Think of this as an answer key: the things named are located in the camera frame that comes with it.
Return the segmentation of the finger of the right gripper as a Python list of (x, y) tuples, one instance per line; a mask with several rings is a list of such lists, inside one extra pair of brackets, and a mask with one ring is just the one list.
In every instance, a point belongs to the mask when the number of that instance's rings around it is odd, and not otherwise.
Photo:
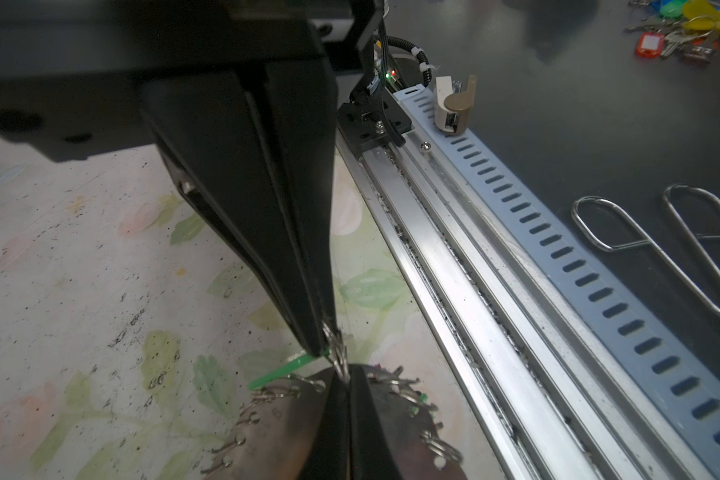
[(257, 258), (304, 348), (336, 324), (329, 233), (337, 85), (325, 59), (269, 62), (254, 95), (268, 208)]

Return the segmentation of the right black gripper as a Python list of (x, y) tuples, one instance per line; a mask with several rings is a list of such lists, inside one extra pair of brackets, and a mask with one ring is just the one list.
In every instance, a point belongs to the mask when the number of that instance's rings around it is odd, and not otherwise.
[(0, 137), (55, 162), (147, 145), (141, 100), (188, 200), (278, 308), (257, 258), (264, 70), (193, 74), (324, 56), (354, 79), (383, 14), (379, 1), (0, 1)]

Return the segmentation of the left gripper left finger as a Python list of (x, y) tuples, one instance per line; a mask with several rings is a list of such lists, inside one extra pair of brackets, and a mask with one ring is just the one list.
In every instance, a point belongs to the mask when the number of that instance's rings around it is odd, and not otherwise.
[(329, 368), (318, 377), (327, 381), (327, 398), (319, 411), (317, 432), (298, 479), (347, 479), (350, 454), (349, 387)]

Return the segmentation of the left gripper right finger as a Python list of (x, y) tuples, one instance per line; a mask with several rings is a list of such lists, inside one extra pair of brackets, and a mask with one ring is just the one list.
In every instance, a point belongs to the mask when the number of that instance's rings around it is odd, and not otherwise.
[(365, 380), (351, 381), (349, 401), (350, 478), (401, 479)]

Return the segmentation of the pile of coloured key tags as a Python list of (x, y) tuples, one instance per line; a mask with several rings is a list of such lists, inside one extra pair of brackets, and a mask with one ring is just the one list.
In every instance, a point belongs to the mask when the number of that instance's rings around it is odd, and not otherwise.
[(643, 59), (673, 56), (707, 65), (720, 52), (720, 1), (629, 1), (643, 12), (641, 20), (624, 29), (637, 33), (634, 53)]

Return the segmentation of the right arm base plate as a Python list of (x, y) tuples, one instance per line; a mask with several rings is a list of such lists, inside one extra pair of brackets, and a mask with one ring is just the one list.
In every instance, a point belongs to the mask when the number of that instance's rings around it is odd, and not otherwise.
[(351, 153), (393, 144), (402, 146), (412, 121), (377, 76), (363, 77), (338, 110), (338, 128)]

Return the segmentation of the aluminium front rail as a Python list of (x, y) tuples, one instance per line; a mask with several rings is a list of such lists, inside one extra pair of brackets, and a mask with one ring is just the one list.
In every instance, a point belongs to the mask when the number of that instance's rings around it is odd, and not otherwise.
[(720, 479), (720, 381), (423, 86), (337, 146), (508, 479)]

